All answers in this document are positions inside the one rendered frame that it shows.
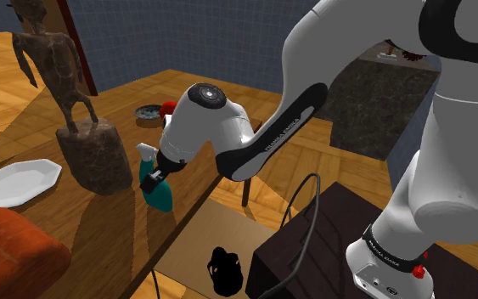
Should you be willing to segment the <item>dark marble counter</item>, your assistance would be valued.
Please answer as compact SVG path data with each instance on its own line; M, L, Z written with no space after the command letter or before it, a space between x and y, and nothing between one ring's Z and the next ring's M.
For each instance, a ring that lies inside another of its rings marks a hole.
M385 160L436 81L430 61L409 61L398 49L387 55L389 48L367 49L330 85L315 116L333 123L332 147Z

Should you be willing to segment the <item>red round fruit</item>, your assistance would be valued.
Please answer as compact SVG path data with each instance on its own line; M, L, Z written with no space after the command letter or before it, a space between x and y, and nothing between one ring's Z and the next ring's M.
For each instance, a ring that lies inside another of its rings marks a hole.
M177 107L177 102L167 101L159 109L159 115L162 120L166 118L166 115L172 115Z

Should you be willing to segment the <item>teal spray bottle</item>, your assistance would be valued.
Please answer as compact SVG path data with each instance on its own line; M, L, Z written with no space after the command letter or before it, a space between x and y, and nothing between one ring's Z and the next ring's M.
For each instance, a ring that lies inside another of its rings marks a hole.
M139 165L138 179L143 183L145 177L155 170L155 158L158 150L148 144L140 143L136 146L142 159ZM146 203L162 212L170 212L173 207L172 191L170 185L165 180L165 176L160 172L156 177L159 183L150 193L142 191Z

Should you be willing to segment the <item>patterned small bowl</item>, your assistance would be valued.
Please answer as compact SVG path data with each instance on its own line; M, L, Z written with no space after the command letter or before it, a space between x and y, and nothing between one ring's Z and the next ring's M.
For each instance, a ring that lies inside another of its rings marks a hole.
M161 109L161 105L159 104L148 104L135 109L134 115L138 119L143 119L143 120L160 119L161 118L160 109Z

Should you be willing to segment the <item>wooden table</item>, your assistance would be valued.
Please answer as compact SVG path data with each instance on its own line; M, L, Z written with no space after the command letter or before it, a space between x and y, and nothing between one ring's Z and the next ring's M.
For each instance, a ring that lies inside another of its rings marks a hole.
M260 90L181 71L167 70L102 92L92 102L98 114L115 123L127 153L134 181L118 195L85 190L70 174L56 139L0 162L47 158L62 166L53 188L12 210L51 234L71 250L71 264L40 299L128 299L176 239L187 222L221 181L212 147L205 144L194 160L170 175L174 207L164 213L149 207L138 187L140 142L160 141L157 127L137 125L134 111L145 104L177 100L196 82L210 82L248 112Z

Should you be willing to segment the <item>orange-red rounded block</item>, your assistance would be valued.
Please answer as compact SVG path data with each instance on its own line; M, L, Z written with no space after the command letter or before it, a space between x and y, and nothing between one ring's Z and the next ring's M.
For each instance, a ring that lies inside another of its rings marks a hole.
M70 262L65 245L19 213L0 207L0 299L38 299Z

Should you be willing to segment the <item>white plate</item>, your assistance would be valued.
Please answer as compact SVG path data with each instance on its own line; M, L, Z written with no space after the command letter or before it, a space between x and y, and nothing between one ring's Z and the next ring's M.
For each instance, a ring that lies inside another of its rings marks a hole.
M15 162L0 169L0 207L21 206L55 185L62 166L48 159Z

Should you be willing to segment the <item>brown figure statue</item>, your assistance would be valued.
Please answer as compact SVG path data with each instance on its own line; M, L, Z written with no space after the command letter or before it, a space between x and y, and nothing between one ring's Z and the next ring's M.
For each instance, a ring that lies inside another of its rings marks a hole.
M56 131L56 139L72 176L97 195L114 195L131 187L132 171L115 125L99 118L90 98L77 88L83 70L75 42L65 33L45 30L47 9L42 0L10 0L10 5L32 29L32 33L12 34L20 69L36 87L28 61L34 63L64 115L65 125Z

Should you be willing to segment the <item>dark robot stand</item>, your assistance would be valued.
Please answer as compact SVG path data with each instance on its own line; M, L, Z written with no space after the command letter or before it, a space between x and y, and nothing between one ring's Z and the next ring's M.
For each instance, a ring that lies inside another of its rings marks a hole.
M253 253L245 293L257 299L286 279L300 253L314 210L299 212ZM268 299L370 299L353 283L346 248L381 210L339 183L319 196L314 232L299 271ZM478 299L478 270L438 245L428 249L427 273L436 299Z

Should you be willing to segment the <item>tan floor mat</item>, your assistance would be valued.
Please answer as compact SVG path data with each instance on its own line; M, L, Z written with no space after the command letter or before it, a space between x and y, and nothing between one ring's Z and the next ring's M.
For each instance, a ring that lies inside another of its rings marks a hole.
M218 295L207 265L213 250L220 246L238 255L241 273L248 279L254 250L273 234L272 229L208 199L157 262L155 270L210 299L250 299L245 288L230 297Z

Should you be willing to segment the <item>black lumpy object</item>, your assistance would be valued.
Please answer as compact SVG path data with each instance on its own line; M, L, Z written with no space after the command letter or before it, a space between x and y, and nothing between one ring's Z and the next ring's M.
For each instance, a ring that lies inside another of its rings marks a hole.
M213 283L213 290L218 295L230 297L242 289L244 276L236 253L226 252L217 246L211 253L207 270Z

